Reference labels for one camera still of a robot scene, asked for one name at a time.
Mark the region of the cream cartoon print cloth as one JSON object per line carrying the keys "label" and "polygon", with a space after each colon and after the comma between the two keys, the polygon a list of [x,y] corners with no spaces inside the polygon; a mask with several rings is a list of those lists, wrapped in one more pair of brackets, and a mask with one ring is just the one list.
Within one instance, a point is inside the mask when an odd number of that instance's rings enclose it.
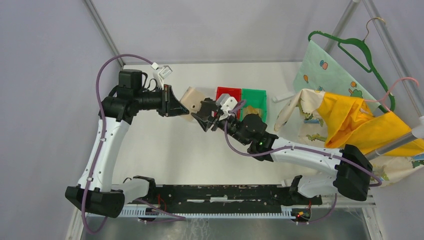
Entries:
{"label": "cream cartoon print cloth", "polygon": [[[291,127],[289,121],[298,115],[299,126],[294,141],[318,148],[326,148],[328,128],[317,112],[325,91],[302,89],[282,108],[278,114],[274,131]],[[424,167],[424,141],[417,139],[370,161],[373,173],[383,186],[390,186]]]}

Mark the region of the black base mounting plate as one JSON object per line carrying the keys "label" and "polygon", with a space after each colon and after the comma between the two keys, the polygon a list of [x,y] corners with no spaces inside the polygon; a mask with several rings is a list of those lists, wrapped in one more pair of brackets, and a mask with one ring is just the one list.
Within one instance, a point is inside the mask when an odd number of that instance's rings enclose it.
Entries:
{"label": "black base mounting plate", "polygon": [[157,185],[142,200],[172,214],[280,213],[282,207],[321,205],[289,187],[266,185]]}

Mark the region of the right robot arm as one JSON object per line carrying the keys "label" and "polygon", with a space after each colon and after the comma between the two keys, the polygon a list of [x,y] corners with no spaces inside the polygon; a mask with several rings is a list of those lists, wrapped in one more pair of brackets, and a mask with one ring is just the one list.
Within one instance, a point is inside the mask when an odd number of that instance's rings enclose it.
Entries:
{"label": "right robot arm", "polygon": [[360,202],[368,198],[370,182],[375,175],[371,163],[356,146],[319,148],[279,137],[267,132],[267,124],[257,114],[248,114],[239,120],[236,113],[245,103],[245,100],[237,101],[223,94],[218,100],[205,98],[199,111],[191,115],[205,132],[220,129],[226,141],[233,138],[248,147],[240,151],[228,142],[228,147],[238,155],[318,171],[313,176],[297,175],[290,182],[288,196],[295,204],[327,194],[340,194]]}

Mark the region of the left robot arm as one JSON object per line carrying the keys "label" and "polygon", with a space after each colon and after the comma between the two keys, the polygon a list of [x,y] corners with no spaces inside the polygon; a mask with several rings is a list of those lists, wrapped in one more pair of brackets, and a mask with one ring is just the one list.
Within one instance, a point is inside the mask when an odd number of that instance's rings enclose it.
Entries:
{"label": "left robot arm", "polygon": [[139,111],[155,110],[162,117],[187,115],[189,110],[175,97],[164,79],[172,73],[169,66],[153,72],[157,86],[149,90],[143,83],[148,75],[136,69],[123,69],[118,85],[101,101],[98,130],[86,168],[75,186],[69,186],[65,198],[82,212],[117,218],[126,204],[136,199],[145,204],[157,198],[155,180],[134,176],[118,185],[113,172],[123,139]]}

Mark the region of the metal clothes rail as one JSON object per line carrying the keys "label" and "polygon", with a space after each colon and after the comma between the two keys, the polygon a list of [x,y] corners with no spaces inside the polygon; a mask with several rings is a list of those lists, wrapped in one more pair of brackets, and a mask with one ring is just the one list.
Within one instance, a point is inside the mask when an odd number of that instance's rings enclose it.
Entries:
{"label": "metal clothes rail", "polygon": [[394,141],[379,147],[365,155],[365,157],[370,161],[377,157],[383,156],[384,154],[395,150],[403,145],[406,145],[410,142],[413,142],[417,139],[423,139],[424,138],[424,116],[421,116],[419,118],[419,125],[414,127],[410,132],[407,134],[402,135],[401,137],[395,139]]}

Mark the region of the red plastic bin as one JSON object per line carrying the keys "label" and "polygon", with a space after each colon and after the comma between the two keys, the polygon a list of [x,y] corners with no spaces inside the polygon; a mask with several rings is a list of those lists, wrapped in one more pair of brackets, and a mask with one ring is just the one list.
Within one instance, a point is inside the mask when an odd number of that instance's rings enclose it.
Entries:
{"label": "red plastic bin", "polygon": [[231,97],[234,97],[237,102],[242,100],[242,89],[241,88],[233,88],[233,87],[223,87],[218,86],[216,89],[215,100],[217,101],[222,94],[228,94]]}

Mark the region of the light green cartoon cloth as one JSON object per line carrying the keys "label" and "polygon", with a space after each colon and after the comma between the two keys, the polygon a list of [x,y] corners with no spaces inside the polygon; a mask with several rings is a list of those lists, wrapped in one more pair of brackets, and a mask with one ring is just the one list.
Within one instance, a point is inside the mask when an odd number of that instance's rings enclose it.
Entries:
{"label": "light green cartoon cloth", "polygon": [[382,111],[392,110],[390,106],[378,102],[364,86],[312,40],[308,42],[302,63],[293,80],[293,88],[296,92],[310,89],[369,100],[372,111],[377,108]]}

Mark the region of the gold cards stack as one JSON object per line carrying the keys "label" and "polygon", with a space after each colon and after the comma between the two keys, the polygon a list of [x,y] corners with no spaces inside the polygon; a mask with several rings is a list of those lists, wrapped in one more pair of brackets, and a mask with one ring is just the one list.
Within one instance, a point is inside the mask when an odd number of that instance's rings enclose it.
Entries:
{"label": "gold cards stack", "polygon": [[253,107],[251,105],[248,105],[243,109],[243,116],[246,117],[247,115],[257,115],[260,119],[262,119],[263,111],[261,108]]}

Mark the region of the yellow cloth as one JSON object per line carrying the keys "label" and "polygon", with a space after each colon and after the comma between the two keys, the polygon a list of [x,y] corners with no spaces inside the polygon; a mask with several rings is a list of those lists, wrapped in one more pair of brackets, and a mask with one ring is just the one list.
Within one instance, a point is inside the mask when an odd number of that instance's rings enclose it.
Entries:
{"label": "yellow cloth", "polygon": [[327,125],[325,147],[332,149],[353,145],[367,154],[412,130],[393,112],[373,116],[357,97],[326,92],[316,111]]}

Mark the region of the green plastic bin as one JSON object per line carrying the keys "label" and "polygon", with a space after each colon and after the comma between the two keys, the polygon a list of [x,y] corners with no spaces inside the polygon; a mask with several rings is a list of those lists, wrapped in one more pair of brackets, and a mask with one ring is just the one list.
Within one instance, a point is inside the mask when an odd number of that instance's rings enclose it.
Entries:
{"label": "green plastic bin", "polygon": [[240,111],[240,119],[242,120],[247,114],[247,107],[252,107],[259,111],[261,120],[265,123],[267,121],[267,92],[260,89],[241,89],[241,99],[246,103]]}

